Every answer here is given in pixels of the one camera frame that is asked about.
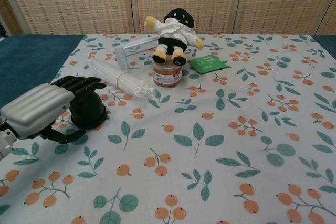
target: yellow plush foot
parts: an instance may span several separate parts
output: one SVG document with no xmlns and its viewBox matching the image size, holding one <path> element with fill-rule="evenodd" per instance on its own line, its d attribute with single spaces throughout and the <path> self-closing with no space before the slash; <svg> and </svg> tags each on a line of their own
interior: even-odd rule
<svg viewBox="0 0 336 224">
<path fill-rule="evenodd" d="M 167 54 L 163 51 L 155 51 L 154 55 L 153 55 L 153 60 L 156 62 L 156 63 L 165 63 L 166 62 L 166 59 L 167 59 Z"/>
<path fill-rule="evenodd" d="M 182 52 L 174 52 L 172 55 L 172 61 L 175 65 L 183 66 L 187 62 L 187 58 Z"/>
</svg>

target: table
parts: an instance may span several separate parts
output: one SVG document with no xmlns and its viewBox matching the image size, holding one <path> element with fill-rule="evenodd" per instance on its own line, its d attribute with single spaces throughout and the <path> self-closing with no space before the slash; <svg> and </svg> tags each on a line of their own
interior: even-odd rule
<svg viewBox="0 0 336 224">
<path fill-rule="evenodd" d="M 147 35 L 86 35 L 56 75 L 116 64 Z M 0 169 L 0 223 L 334 223 L 336 61 L 309 35 L 198 35 L 229 68 L 188 64 L 136 103 L 98 90 L 108 120 L 78 141 L 17 141 Z M 152 81 L 153 50 L 129 59 Z M 75 127 L 64 112 L 54 127 Z"/>
</svg>

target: green packet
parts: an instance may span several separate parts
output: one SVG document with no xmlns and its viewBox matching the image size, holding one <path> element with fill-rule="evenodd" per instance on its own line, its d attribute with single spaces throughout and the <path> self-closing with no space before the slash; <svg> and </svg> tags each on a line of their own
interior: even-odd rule
<svg viewBox="0 0 336 224">
<path fill-rule="evenodd" d="M 188 61 L 198 73 L 209 73 L 218 69 L 227 68 L 227 65 L 214 55 L 207 55 Z"/>
</svg>

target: yellow plush hand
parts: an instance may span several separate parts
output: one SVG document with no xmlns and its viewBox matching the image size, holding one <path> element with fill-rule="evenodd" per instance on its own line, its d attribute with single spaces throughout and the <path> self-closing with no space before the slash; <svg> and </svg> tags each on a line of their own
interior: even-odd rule
<svg viewBox="0 0 336 224">
<path fill-rule="evenodd" d="M 201 39 L 197 39 L 196 41 L 196 47 L 199 49 L 199 50 L 202 50 L 204 45 L 203 45 L 203 42 Z"/>
<path fill-rule="evenodd" d="M 149 16 L 146 18 L 144 25 L 146 28 L 153 29 L 155 26 L 155 21 L 156 21 L 155 18 Z"/>
</svg>

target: white plush outfit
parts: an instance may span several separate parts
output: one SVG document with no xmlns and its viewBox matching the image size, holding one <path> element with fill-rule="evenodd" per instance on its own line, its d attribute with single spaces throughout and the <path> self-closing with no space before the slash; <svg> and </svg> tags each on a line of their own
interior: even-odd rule
<svg viewBox="0 0 336 224">
<path fill-rule="evenodd" d="M 181 24 L 175 18 L 167 18 L 164 23 L 156 20 L 154 31 L 160 33 L 160 38 L 174 38 L 185 43 L 187 46 L 196 47 L 196 33 L 184 24 Z M 159 44 L 157 50 L 167 52 L 168 46 L 165 44 Z M 174 52 L 182 52 L 181 47 L 174 47 Z"/>
</svg>

